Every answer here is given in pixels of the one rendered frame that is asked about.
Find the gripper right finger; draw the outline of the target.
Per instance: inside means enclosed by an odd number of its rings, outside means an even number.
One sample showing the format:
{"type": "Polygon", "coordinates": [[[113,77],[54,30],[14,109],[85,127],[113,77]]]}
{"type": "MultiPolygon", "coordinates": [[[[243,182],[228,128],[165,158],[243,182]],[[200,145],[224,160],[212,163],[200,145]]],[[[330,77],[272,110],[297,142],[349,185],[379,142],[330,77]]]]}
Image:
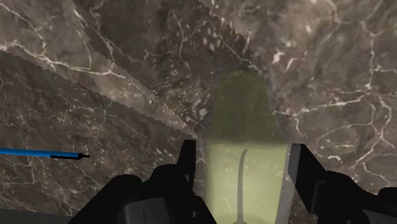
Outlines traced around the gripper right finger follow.
{"type": "Polygon", "coordinates": [[[304,144],[291,144],[288,174],[317,224],[397,224],[397,187],[370,193],[349,176],[326,170],[304,144]]]}

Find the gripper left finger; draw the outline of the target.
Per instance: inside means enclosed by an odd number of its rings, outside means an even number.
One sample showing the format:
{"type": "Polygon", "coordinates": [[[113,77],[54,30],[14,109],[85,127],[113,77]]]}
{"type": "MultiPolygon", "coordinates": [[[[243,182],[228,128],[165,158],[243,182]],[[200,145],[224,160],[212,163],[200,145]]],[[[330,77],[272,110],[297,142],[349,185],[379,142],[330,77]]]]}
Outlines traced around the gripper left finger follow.
{"type": "Polygon", "coordinates": [[[196,140],[183,141],[175,164],[156,167],[150,178],[112,178],[69,224],[216,224],[195,195],[196,140]]]}

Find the translucent green glass vase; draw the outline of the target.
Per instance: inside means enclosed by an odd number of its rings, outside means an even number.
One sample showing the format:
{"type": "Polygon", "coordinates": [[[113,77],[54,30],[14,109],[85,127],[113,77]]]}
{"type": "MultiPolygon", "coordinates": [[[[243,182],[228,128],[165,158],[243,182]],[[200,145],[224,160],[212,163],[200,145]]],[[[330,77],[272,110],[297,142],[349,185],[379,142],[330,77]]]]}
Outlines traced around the translucent green glass vase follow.
{"type": "Polygon", "coordinates": [[[276,224],[288,145],[262,75],[219,77],[204,146],[205,200],[216,223],[276,224]]]}

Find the blue pen with black tip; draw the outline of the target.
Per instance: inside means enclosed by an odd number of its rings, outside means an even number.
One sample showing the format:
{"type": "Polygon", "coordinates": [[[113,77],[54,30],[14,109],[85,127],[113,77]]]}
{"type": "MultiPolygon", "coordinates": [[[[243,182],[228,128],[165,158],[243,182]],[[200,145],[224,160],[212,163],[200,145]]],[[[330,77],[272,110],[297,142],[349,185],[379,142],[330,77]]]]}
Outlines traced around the blue pen with black tip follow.
{"type": "Polygon", "coordinates": [[[0,154],[25,155],[25,156],[33,156],[33,157],[49,157],[49,158],[59,158],[59,159],[71,159],[71,160],[90,158],[90,155],[85,155],[83,153],[76,153],[76,152],[11,149],[11,148],[0,148],[0,154]]]}

